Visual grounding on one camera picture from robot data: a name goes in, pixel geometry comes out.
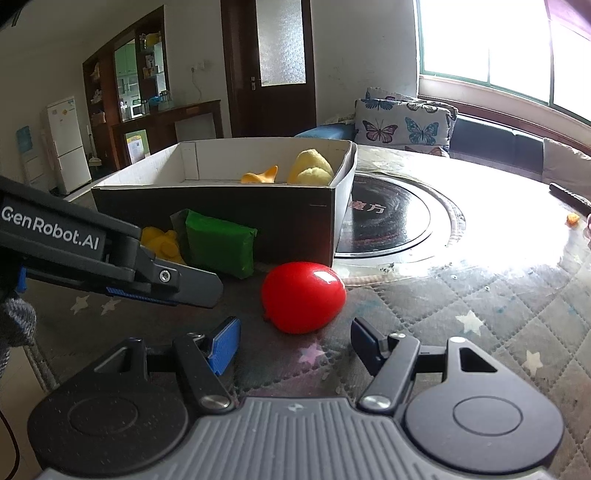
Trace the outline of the grey knit gloved hand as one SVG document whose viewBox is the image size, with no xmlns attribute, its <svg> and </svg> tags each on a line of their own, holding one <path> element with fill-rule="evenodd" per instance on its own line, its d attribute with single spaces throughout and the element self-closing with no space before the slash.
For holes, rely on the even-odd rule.
<svg viewBox="0 0 591 480">
<path fill-rule="evenodd" d="M 31 345 L 37 317 L 34 308 L 16 296 L 1 301 L 0 318 L 0 373 L 3 374 L 10 358 L 10 349 Z"/>
</svg>

